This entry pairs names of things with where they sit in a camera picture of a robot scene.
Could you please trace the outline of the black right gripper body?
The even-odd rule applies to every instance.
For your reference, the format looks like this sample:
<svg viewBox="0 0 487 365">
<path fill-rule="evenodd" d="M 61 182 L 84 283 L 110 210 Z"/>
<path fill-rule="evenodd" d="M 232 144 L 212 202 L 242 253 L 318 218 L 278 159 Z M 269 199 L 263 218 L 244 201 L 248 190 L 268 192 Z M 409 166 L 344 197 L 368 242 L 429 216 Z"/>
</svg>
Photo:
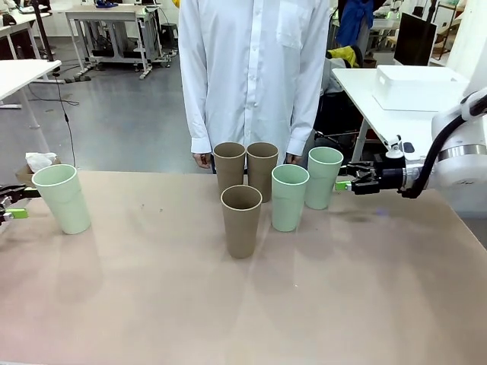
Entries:
<svg viewBox="0 0 487 365">
<path fill-rule="evenodd" d="M 374 162 L 374 189 L 381 190 L 400 189 L 403 186 L 405 162 L 381 161 Z"/>
</svg>

